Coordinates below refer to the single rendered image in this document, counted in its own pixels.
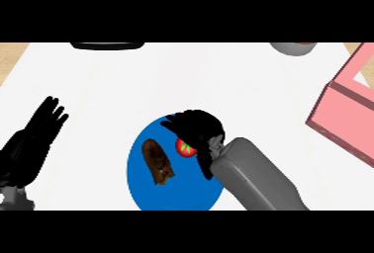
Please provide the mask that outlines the brown food piece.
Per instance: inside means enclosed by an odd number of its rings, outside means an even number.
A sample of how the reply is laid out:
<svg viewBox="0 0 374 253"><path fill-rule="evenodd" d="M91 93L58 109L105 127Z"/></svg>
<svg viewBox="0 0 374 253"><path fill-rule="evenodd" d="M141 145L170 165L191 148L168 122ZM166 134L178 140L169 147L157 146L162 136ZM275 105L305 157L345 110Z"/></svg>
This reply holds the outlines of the brown food piece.
<svg viewBox="0 0 374 253"><path fill-rule="evenodd" d="M147 139L142 144L142 154L153 173L154 183L166 185L168 181L176 176L176 173L168 153L153 138Z"/></svg>

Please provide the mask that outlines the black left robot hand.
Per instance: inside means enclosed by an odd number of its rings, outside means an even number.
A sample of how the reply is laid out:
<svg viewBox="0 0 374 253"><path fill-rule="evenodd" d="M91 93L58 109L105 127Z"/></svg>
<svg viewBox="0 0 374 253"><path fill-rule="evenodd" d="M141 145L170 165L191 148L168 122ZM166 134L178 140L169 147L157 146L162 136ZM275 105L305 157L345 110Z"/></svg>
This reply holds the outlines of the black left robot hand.
<svg viewBox="0 0 374 253"><path fill-rule="evenodd" d="M37 179L67 119L60 99L49 96L0 149L0 188L24 188Z"/></svg>

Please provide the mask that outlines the pink cardboard box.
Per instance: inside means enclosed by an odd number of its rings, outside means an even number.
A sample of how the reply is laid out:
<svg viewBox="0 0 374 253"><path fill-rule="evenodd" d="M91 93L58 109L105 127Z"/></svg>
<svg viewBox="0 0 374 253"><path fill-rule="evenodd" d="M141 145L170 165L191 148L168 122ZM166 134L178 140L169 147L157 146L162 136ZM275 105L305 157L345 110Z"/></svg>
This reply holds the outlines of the pink cardboard box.
<svg viewBox="0 0 374 253"><path fill-rule="evenodd" d="M364 42L323 88L306 125L374 168L374 89L354 80L373 56L374 42Z"/></svg>

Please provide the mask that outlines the blue plate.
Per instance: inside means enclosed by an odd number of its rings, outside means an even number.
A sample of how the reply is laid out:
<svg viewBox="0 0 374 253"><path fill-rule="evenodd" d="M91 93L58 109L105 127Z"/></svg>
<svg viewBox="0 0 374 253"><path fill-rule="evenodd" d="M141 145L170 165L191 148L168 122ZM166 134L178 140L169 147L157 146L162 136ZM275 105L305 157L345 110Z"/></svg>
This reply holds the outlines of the blue plate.
<svg viewBox="0 0 374 253"><path fill-rule="evenodd" d="M216 179L203 176L197 155L184 158L176 150L176 134L162 126L162 117L144 128L135 140L128 159L128 184L135 203L142 211L209 211L221 193L222 185ZM166 185L154 183L142 144L153 138L162 145L176 173Z"/></svg>

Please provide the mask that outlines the black flat object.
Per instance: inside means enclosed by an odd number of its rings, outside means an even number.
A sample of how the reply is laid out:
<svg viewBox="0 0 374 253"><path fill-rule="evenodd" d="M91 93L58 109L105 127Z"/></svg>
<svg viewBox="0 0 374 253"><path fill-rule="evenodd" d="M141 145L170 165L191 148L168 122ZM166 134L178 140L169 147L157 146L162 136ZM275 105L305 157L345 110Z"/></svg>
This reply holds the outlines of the black flat object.
<svg viewBox="0 0 374 253"><path fill-rule="evenodd" d="M144 42L71 42L71 46L77 49L88 50L125 50L125 49L138 49L145 43Z"/></svg>

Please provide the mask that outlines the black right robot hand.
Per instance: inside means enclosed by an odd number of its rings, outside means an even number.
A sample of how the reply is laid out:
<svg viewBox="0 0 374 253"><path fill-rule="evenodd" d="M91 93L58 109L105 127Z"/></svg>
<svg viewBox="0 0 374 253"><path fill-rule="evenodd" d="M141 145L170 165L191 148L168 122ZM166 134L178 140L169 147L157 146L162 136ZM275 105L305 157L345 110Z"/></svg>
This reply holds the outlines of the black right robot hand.
<svg viewBox="0 0 374 253"><path fill-rule="evenodd" d="M210 180L213 178L210 165L221 154L225 139L219 119L203 110L187 110L175 115L168 115L168 119L162 121L162 126L197 150L197 163L204 178Z"/></svg>

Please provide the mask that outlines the red tomato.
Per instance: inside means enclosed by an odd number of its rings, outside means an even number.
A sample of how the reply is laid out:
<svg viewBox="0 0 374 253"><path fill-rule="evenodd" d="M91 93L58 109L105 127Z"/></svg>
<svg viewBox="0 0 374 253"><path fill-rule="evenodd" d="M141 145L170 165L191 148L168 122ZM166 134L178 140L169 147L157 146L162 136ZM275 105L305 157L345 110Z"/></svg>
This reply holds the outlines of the red tomato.
<svg viewBox="0 0 374 253"><path fill-rule="evenodd" d="M176 150L184 158L191 158L197 155L197 150L181 139L176 141Z"/></svg>

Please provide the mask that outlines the grey round pot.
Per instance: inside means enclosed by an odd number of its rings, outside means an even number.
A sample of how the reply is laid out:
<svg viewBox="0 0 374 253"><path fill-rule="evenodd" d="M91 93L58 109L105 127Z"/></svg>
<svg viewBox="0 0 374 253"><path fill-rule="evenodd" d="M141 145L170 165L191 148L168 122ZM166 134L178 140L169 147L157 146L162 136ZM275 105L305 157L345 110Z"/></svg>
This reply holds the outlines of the grey round pot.
<svg viewBox="0 0 374 253"><path fill-rule="evenodd" d="M304 56L312 52L317 46L315 42L272 42L272 48L290 56Z"/></svg>

